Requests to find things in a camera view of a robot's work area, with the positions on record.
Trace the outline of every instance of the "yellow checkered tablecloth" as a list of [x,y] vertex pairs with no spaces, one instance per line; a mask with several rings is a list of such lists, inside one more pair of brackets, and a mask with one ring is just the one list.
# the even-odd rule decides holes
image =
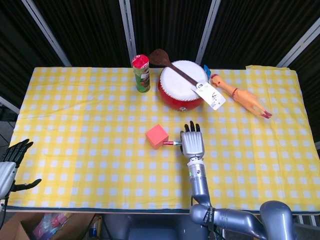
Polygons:
[[131,68],[35,68],[12,145],[34,141],[9,205],[38,208],[188,209],[187,160],[178,147],[152,149],[145,132],[161,124],[171,140],[189,120],[199,123],[215,208],[258,210],[279,200],[293,211],[320,211],[320,161],[295,71],[251,66],[214,70],[227,83],[259,96],[271,119],[256,117],[226,93],[217,111],[187,112],[157,96],[161,69],[150,69],[151,90],[139,93]]

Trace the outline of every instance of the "blue tag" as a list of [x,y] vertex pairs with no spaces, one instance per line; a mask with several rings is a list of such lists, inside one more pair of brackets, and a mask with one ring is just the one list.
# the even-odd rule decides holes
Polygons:
[[211,77],[211,71],[210,71],[210,69],[207,67],[207,65],[204,65],[204,66],[203,66],[203,69],[204,69],[204,71],[205,71],[205,73],[206,73],[206,75],[207,75],[207,77],[208,77],[208,80],[209,80],[210,77]]

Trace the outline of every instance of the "green can lid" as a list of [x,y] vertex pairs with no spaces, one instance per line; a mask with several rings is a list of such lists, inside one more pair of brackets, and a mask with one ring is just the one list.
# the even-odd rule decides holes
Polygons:
[[132,66],[134,66],[137,69],[143,69],[147,67],[148,64],[149,58],[143,54],[137,55],[132,59]]

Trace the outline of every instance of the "white paper tag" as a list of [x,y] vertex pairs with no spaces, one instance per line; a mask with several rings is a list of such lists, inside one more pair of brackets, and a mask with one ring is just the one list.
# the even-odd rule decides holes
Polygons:
[[213,110],[217,110],[226,102],[222,94],[207,82],[199,82],[195,92],[210,105]]

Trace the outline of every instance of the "tag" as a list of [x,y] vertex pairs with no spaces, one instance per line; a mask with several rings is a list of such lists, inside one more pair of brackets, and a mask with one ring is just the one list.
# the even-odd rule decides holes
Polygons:
[[207,82],[199,82],[195,92],[210,105],[213,110],[217,110],[226,102],[222,94]]
[[210,231],[212,231],[214,228],[214,213],[215,213],[215,209],[211,206],[208,208],[208,210],[204,215],[204,218],[202,219],[203,222],[207,224],[208,229]]

